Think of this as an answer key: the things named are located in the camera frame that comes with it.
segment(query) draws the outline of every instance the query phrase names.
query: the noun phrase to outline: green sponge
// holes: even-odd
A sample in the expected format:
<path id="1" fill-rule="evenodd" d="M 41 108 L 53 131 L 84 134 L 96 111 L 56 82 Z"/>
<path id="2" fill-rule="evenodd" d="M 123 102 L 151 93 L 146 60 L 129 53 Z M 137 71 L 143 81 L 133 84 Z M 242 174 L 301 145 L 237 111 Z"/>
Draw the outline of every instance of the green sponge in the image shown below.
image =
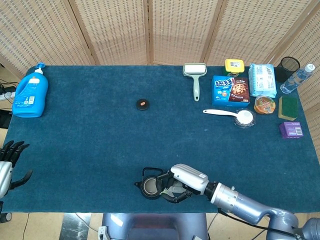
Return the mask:
<path id="1" fill-rule="evenodd" d="M 289 121 L 295 120 L 298 117 L 298 100 L 289 96 L 280 97 L 278 117 Z"/>

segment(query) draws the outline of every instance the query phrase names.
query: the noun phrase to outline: floor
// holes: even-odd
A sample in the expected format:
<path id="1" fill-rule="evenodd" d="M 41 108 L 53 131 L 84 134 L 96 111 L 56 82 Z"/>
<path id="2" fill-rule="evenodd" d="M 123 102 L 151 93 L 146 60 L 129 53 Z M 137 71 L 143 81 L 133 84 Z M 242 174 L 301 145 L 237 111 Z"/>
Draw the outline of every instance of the floor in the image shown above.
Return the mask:
<path id="1" fill-rule="evenodd" d="M 0 67 L 0 79 L 7 82 L 19 82 L 19 79 L 14 77 L 5 68 Z M 8 101 L 0 101 L 0 109 L 10 108 L 11 104 Z M 0 145 L 2 146 L 7 134 L 6 129 L 0 128 Z M 78 216 L 87 221 L 87 224 L 94 230 L 97 230 L 102 223 L 102 213 L 81 214 Z M 0 224 L 0 239 L 1 240 L 69 240 L 69 239 L 88 239 L 97 240 L 98 234 L 88 229 L 82 220 L 79 219 L 74 213 L 53 213 L 53 212 L 35 212 L 35 213 L 13 213 L 12 220 Z M 297 213 L 299 225 L 303 226 L 307 219 L 312 217 L 320 218 L 318 213 Z M 76 231 L 77 237 L 70 237 L 62 232 L 68 231 L 66 229 L 66 219 L 73 217 L 76 220 L 78 230 Z M 261 230 L 247 226 L 243 223 L 237 222 L 227 218 L 221 214 L 207 213 L 207 227 L 211 239 L 214 240 L 250 240 L 258 235 Z M 263 218 L 259 223 L 260 226 L 266 227 L 269 219 Z M 265 240 L 266 232 L 260 234 L 256 240 Z"/>

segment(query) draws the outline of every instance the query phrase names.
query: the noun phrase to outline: power strip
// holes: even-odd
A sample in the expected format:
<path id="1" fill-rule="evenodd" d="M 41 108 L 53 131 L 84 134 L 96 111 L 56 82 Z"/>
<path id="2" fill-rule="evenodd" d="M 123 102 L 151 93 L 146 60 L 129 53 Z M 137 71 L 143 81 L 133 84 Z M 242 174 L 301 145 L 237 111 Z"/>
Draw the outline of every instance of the power strip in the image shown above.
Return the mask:
<path id="1" fill-rule="evenodd" d="M 5 94 L 0 95 L 0 101 L 14 99 L 16 96 L 16 92 L 6 92 Z"/>

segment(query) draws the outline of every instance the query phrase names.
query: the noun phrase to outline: blue detergent bottle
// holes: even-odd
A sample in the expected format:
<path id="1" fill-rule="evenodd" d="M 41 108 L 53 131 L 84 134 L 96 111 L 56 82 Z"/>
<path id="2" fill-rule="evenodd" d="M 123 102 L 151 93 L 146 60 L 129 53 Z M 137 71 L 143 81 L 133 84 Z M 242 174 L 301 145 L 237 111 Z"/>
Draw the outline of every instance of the blue detergent bottle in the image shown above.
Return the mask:
<path id="1" fill-rule="evenodd" d="M 39 62 L 36 70 L 19 83 L 12 105 L 13 115 L 20 118 L 38 118 L 42 115 L 48 90 L 48 80 L 41 70 L 45 66 Z"/>

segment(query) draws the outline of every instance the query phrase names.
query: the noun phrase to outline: white spoon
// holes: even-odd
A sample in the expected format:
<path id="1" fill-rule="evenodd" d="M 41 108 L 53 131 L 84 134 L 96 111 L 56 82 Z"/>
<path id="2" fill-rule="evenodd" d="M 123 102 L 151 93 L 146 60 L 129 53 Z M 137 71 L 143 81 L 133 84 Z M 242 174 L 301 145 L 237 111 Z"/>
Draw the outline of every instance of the white spoon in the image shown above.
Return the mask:
<path id="1" fill-rule="evenodd" d="M 235 113 L 232 111 L 224 111 L 218 109 L 206 109 L 203 110 L 203 113 L 223 116 L 234 116 L 242 125 L 250 124 L 254 120 L 253 114 L 248 110 L 241 110 L 238 113 Z"/>

